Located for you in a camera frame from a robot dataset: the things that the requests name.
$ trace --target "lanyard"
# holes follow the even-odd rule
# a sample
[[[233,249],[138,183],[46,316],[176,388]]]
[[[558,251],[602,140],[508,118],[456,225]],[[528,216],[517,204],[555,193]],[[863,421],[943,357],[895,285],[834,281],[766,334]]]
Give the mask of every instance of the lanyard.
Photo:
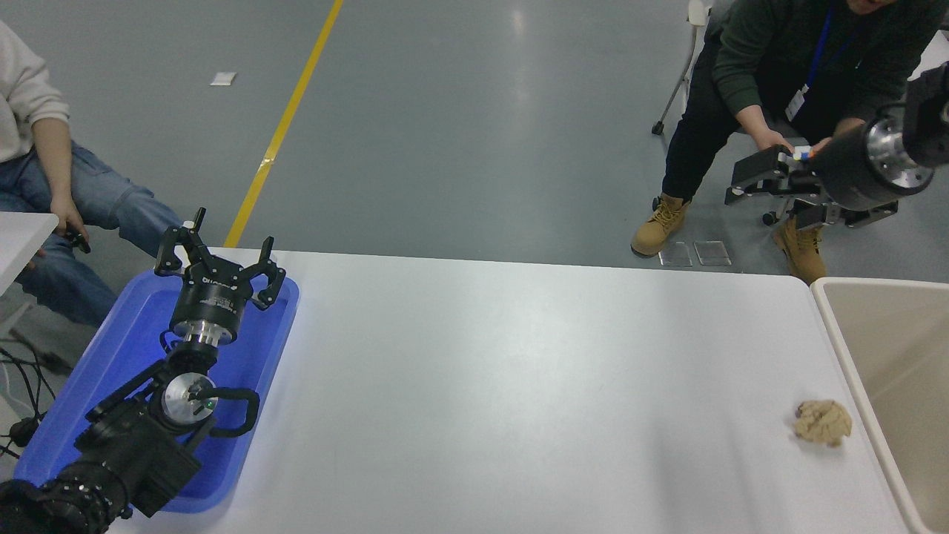
[[[821,56],[824,55],[824,46],[827,45],[828,35],[830,35],[830,20],[833,19],[833,8],[834,5],[830,4],[830,9],[828,10],[828,18],[824,21],[824,29],[821,30],[821,38],[817,40],[817,49],[814,51],[814,59],[810,61],[810,72],[808,73],[808,82],[806,87],[811,87],[814,85],[814,80],[817,79],[817,68],[821,63]],[[854,31],[847,41],[844,43],[839,50],[837,50],[833,56],[830,57],[830,60],[824,65],[830,65],[833,63],[847,47],[850,46],[850,43],[857,37],[858,31]]]

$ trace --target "green jacket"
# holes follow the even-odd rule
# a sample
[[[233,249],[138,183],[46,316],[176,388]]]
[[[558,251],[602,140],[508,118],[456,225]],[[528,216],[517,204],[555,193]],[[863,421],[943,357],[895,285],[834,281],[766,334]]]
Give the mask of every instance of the green jacket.
[[[863,16],[853,13],[846,0],[736,0],[722,21],[722,46],[713,70],[733,114],[761,105],[754,74],[765,63],[800,73],[804,84],[831,5],[834,14],[812,88],[821,85],[822,75],[825,81],[839,81],[843,75],[853,83],[853,92],[841,118],[869,120],[881,105],[902,98],[906,79],[939,28],[949,0],[899,0]]]

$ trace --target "work boot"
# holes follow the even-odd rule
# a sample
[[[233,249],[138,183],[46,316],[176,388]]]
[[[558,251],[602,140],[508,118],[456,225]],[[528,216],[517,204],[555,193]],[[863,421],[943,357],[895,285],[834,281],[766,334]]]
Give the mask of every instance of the work boot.
[[[817,243],[821,242],[821,230],[824,226],[798,231],[795,222],[796,217],[791,217],[782,224],[777,232],[774,232],[774,242],[787,257],[791,275],[811,285],[817,278],[828,275],[827,267],[821,259],[821,251],[817,247]]]
[[[636,231],[629,245],[633,252],[643,256],[655,256],[665,246],[665,241],[685,222],[685,211],[692,202],[682,202],[682,199],[670,197],[665,193],[660,195],[659,207],[653,212],[640,229]]]

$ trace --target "silver metal disc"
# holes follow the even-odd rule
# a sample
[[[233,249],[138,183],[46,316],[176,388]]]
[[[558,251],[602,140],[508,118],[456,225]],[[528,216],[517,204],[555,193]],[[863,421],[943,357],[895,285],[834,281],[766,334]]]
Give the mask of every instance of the silver metal disc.
[[[165,388],[161,407],[165,415],[179,425],[191,425],[214,412],[217,398],[189,400],[192,393],[213,388],[214,382],[198,372],[179,374]]]

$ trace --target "robotic arm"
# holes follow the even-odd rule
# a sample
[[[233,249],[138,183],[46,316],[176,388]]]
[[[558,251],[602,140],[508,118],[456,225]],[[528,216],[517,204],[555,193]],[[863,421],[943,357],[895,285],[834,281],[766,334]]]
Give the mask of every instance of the robotic arm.
[[[233,438],[253,428],[257,393],[218,387],[208,370],[218,346],[237,338],[248,300],[266,310],[286,271],[270,259],[273,238],[247,268],[212,255],[197,234],[204,212],[197,211],[193,227],[169,228],[158,249],[155,273],[182,278],[169,324],[181,341],[86,415],[90,425],[75,442],[82,455],[55,479],[39,487],[0,484],[0,534],[99,534],[116,518],[131,517],[131,505],[152,517],[201,468],[194,452],[206,437]],[[187,268],[177,245],[188,255]],[[255,292],[251,279],[260,275],[268,285]],[[242,425],[215,425],[220,400],[247,402]]]
[[[799,229],[841,220],[855,228],[896,213],[899,198],[920,193],[947,163],[949,62],[910,82],[905,104],[886,106],[809,160],[776,146],[737,162],[725,203],[766,193],[789,200]]]

